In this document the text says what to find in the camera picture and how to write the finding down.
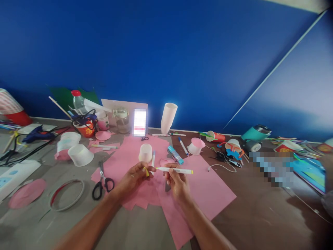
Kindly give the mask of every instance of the light blue glue stick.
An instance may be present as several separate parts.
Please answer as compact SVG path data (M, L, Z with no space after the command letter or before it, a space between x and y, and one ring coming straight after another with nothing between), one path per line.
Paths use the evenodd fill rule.
M176 152L176 150L170 145L168 146L168 149L170 153L175 157L180 165L184 164L183 159L179 156L179 154Z

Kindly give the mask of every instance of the hand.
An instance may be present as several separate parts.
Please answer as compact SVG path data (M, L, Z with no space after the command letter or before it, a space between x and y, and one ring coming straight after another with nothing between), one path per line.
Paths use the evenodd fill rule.
M165 165L168 168L180 168L176 163L168 163ZM178 174L173 169L168 172L163 173L166 182L171 186L174 199L179 204L192 202L192 197L190 194L190 188L187 181L187 178L184 174Z
M146 168L150 172L156 172L156 168L148 166L146 162L139 162L135 166L131 167L128 172L124 175L115 190L119 192L122 199L127 198L131 195L144 181L149 181L154 176L149 174L146 177Z

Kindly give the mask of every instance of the smartphone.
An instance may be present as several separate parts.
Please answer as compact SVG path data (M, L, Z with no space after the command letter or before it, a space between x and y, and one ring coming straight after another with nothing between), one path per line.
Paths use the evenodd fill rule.
M133 136L146 136L147 134L147 110L134 109L133 113Z

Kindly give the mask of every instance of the red bottle cap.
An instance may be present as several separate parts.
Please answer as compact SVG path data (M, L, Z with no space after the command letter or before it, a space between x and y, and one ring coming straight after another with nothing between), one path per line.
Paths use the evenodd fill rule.
M71 93L72 93L73 96L80 96L81 95L81 92L78 91L78 90L72 90Z

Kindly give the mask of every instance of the black scissors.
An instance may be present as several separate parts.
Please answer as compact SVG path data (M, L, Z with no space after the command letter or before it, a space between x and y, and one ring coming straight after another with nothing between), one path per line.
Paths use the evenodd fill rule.
M104 180L104 187L106 188L106 191L107 191L108 193L110 193L111 190L114 189L114 181L113 181L113 179L111 179L111 178L106 178L106 177L104 176L104 172L103 172L103 161L100 161L98 164L99 164L99 167L100 167L101 180L100 180L99 182L96 183L96 185L95 185L95 187L94 187L94 189L93 189L93 193L92 193L93 200L99 200L99 199L102 197L102 190L103 190L102 180ZM108 182L112 182L112 185L113 185L113 186L112 186L111 189L109 189L109 187L108 187ZM99 194L98 197L95 197L95 190L96 190L96 189L99 189L99 191L100 191L100 194Z

